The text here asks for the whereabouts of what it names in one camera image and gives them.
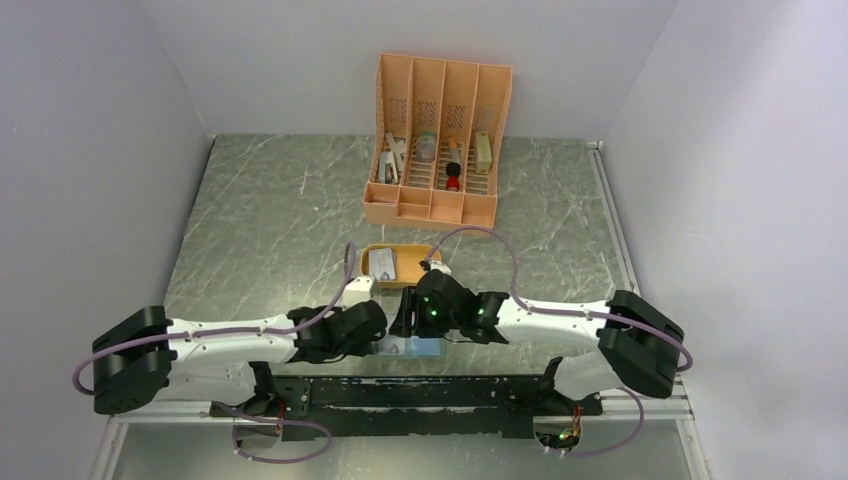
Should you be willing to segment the mint green card holder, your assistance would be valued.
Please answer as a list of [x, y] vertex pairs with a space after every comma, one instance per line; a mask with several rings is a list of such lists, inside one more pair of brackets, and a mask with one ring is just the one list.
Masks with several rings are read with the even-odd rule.
[[375, 353], [384, 357], [436, 358], [444, 355], [444, 346], [438, 338], [387, 335], [376, 343]]

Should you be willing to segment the silver credit card stack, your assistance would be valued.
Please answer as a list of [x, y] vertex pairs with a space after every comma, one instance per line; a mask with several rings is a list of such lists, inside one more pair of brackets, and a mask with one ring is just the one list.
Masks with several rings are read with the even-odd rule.
[[368, 251], [368, 273], [381, 282], [397, 279], [396, 253], [392, 248], [375, 248]]

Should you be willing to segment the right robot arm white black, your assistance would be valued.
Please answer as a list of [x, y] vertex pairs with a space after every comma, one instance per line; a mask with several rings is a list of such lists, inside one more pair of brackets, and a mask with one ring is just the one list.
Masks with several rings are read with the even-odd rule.
[[501, 291], [475, 293], [441, 271], [402, 291], [390, 333], [442, 338], [455, 331], [481, 345], [546, 342], [575, 350], [551, 361], [539, 391], [550, 413], [614, 388], [650, 398], [673, 393], [677, 373], [692, 363], [684, 330], [634, 292], [583, 303], [535, 301]]

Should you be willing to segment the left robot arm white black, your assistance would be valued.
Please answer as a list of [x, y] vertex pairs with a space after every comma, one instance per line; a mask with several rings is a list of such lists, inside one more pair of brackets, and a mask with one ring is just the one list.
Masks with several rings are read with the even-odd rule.
[[144, 307], [92, 343], [93, 409], [118, 415], [151, 402], [215, 401], [261, 416], [273, 409], [276, 364], [367, 356], [387, 328], [373, 300], [300, 307], [258, 320], [192, 322]]

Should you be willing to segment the red black marker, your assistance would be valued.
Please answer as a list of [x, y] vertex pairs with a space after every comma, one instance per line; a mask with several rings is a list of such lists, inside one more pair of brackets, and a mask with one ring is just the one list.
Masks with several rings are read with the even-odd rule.
[[461, 190], [460, 176], [462, 173], [461, 149], [454, 137], [448, 138], [450, 161], [445, 166], [447, 180], [445, 188], [447, 191], [459, 192]]

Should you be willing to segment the pale green eraser box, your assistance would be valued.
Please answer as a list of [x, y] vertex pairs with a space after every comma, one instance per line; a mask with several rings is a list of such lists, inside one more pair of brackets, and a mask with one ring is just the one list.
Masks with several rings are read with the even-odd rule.
[[474, 133], [475, 173], [488, 175], [493, 164], [491, 141], [486, 131]]

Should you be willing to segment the grey stapler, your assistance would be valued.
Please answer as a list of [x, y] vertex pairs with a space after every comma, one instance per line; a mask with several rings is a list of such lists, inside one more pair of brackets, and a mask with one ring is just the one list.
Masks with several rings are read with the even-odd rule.
[[404, 138], [386, 132], [376, 159], [377, 183], [399, 185], [404, 171], [407, 143]]

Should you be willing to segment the clear tape roll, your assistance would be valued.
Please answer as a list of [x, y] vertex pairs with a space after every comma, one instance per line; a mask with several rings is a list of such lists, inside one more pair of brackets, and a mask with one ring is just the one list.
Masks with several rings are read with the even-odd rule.
[[435, 132], [423, 132], [415, 140], [415, 159], [423, 163], [432, 163], [436, 158], [438, 138]]

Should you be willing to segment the orange desk file organizer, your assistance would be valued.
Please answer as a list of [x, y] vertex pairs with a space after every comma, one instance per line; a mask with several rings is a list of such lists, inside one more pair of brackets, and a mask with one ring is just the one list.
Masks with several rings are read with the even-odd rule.
[[[376, 68], [375, 151], [364, 195], [364, 215], [372, 224], [452, 230], [493, 227], [498, 205], [498, 167], [513, 86], [509, 66], [384, 53]], [[490, 137], [493, 164], [475, 173], [474, 133]], [[386, 132], [407, 143], [399, 185], [373, 180]], [[423, 132], [437, 135], [432, 163], [415, 159]], [[448, 138], [461, 149], [461, 190], [447, 191]]]

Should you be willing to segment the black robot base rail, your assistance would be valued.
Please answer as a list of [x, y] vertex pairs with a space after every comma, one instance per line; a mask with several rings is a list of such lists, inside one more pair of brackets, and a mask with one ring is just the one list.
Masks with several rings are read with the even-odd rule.
[[284, 441], [312, 440], [325, 426], [336, 437], [499, 434], [532, 439], [541, 417], [599, 416], [600, 396], [570, 400], [542, 374], [506, 376], [276, 376], [267, 395], [236, 411], [285, 424]]

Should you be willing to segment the aluminium table edge rail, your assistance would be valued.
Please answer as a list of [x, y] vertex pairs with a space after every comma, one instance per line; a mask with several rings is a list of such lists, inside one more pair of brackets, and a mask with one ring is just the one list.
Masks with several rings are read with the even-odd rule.
[[[601, 141], [587, 141], [586, 148], [590, 165], [593, 168], [595, 179], [601, 193], [604, 215], [613, 240], [621, 277], [625, 283], [625, 289], [640, 294], [640, 286], [635, 274], [634, 266], [624, 237], [622, 224], [619, 219], [614, 195], [610, 187], [605, 166], [603, 163]], [[626, 393], [618, 390], [609, 390], [600, 394], [605, 408], [604, 414], [613, 420], [637, 420], [638, 405]], [[644, 410], [646, 421], [676, 421], [693, 420], [691, 405], [683, 386], [682, 379], [675, 380], [674, 393], [667, 399], [654, 399], [638, 394], [639, 401]]]

